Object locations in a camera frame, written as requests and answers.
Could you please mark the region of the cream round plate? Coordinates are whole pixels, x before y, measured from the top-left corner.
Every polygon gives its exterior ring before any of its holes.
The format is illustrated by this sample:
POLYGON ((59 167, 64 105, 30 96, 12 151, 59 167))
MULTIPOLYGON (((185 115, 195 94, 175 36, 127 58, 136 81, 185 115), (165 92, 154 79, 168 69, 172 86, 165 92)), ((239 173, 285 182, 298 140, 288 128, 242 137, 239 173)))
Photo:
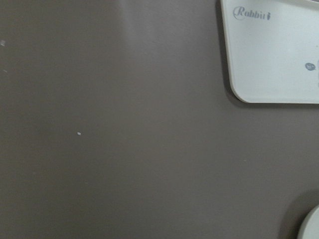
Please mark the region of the cream round plate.
POLYGON ((301 224, 297 239, 319 239, 319 206, 307 214, 301 224))

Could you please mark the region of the cream rabbit tray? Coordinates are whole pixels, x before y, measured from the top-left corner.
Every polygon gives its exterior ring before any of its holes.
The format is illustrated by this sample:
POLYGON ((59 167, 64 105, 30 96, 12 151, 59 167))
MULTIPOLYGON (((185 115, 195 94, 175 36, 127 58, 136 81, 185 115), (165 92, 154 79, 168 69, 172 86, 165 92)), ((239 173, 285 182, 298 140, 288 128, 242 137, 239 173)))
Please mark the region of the cream rabbit tray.
POLYGON ((229 82, 245 103, 319 102, 319 4, 223 0, 229 82))

